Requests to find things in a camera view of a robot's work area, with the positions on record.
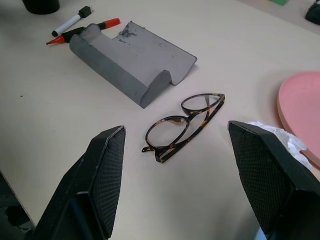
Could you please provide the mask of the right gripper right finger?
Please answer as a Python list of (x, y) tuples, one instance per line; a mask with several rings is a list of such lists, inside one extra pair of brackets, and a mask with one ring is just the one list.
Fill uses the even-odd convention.
[(228, 122), (239, 177), (267, 240), (320, 240), (320, 181), (275, 134)]

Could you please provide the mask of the black and white marker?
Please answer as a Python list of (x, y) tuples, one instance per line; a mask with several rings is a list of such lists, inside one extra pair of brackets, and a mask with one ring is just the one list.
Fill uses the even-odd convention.
[(55, 30), (51, 32), (51, 35), (53, 37), (57, 37), (61, 35), (65, 30), (69, 29), (72, 25), (77, 23), (80, 19), (88, 17), (93, 12), (93, 9), (91, 6), (84, 6), (81, 8), (78, 13), (74, 16), (72, 16), (69, 20), (67, 20), (65, 23), (57, 27)]

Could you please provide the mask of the crumpled white tissue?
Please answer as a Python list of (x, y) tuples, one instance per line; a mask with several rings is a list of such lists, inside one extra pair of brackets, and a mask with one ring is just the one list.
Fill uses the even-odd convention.
[(308, 170), (312, 170), (313, 166), (309, 162), (309, 160), (302, 154), (300, 151), (307, 150), (306, 145), (295, 135), (287, 132), (286, 130), (263, 124), (259, 121), (247, 121), (246, 124), (250, 124), (253, 126), (260, 127), (268, 132), (273, 133), (278, 140), (284, 145), (286, 150), (303, 166), (305, 166)]

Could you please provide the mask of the black cup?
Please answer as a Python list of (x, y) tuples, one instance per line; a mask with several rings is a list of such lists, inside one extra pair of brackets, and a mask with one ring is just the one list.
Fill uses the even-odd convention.
[(48, 15), (60, 8), (59, 0), (22, 0), (25, 8), (32, 14)]

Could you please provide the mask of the pink plate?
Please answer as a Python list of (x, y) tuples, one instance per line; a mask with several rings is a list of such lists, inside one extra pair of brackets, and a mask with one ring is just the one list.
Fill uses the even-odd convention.
[(282, 126), (306, 146), (303, 154), (320, 168), (320, 71), (296, 73), (278, 91)]

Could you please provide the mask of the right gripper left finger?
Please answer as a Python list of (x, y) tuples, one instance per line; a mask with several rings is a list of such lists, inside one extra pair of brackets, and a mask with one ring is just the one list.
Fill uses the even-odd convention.
[(31, 240), (109, 240), (120, 197), (126, 128), (102, 131), (64, 174)]

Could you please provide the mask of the grey wedge stand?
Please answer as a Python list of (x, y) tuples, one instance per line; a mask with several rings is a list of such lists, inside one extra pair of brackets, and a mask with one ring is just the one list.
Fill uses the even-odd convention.
[(69, 48), (143, 109), (169, 85), (182, 82), (197, 61), (196, 56), (132, 21), (115, 38), (90, 24), (72, 36)]

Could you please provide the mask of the red and black marker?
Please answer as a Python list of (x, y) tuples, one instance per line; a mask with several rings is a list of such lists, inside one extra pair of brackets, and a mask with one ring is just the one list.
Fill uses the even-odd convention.
[[(98, 23), (97, 25), (100, 30), (105, 30), (105, 29), (109, 29), (111, 27), (117, 26), (120, 23), (121, 21), (119, 18), (113, 18), (113, 19)], [(69, 43), (73, 35), (79, 35), (85, 29), (86, 29), (85, 27), (78, 27), (73, 30), (64, 32), (61, 35), (57, 36), (56, 38), (47, 42), (46, 45)]]

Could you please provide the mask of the tortoiseshell glasses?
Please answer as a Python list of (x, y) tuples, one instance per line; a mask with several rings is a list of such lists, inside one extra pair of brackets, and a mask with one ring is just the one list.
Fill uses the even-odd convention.
[(165, 163), (212, 120), (225, 103), (223, 93), (201, 93), (181, 102), (185, 115), (172, 115), (155, 122), (146, 132), (147, 144), (141, 151), (154, 152), (158, 163)]

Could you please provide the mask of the black sunglasses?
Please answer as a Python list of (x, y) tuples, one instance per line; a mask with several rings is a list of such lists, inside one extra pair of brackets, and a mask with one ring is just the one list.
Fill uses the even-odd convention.
[(304, 18), (311, 23), (320, 25), (320, 5), (318, 4), (312, 5), (308, 9)]

